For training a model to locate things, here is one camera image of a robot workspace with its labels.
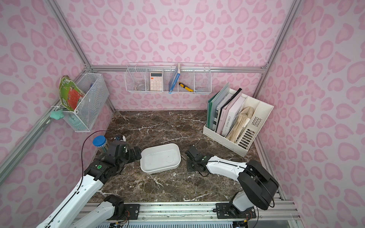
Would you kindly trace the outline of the white plastic storage box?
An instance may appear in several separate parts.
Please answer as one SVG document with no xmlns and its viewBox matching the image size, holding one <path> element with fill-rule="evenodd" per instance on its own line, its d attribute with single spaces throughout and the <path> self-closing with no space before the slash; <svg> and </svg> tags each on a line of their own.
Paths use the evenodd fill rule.
<svg viewBox="0 0 365 228">
<path fill-rule="evenodd" d="M 141 156 L 140 167 L 147 174 L 176 169 L 181 163 L 180 148 L 174 143 L 146 148 Z"/>
</svg>

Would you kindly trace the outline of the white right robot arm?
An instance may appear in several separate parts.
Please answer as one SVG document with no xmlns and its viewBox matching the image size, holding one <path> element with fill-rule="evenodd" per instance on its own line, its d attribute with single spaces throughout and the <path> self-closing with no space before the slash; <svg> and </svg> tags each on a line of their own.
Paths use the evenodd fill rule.
<svg viewBox="0 0 365 228">
<path fill-rule="evenodd" d="M 188 157 L 188 172 L 221 175 L 237 181 L 242 190 L 231 200 L 230 210 L 243 212 L 251 207 L 267 210 L 275 207 L 274 195 L 279 183 L 256 160 L 235 162 L 218 156 L 209 156 L 199 152 L 194 145 L 185 152 Z"/>
</svg>

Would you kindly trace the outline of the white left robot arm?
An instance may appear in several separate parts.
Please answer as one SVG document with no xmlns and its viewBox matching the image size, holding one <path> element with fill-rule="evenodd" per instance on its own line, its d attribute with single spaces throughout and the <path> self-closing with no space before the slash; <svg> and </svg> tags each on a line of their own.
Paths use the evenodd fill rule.
<svg viewBox="0 0 365 228">
<path fill-rule="evenodd" d="M 113 141 L 106 152 L 84 171 L 80 181 L 63 202 L 41 222 L 39 228 L 95 228 L 106 220 L 129 220 L 130 212 L 117 195 L 107 196 L 96 209 L 75 221 L 84 206 L 124 166 L 142 158 L 141 149 L 123 140 Z"/>
</svg>

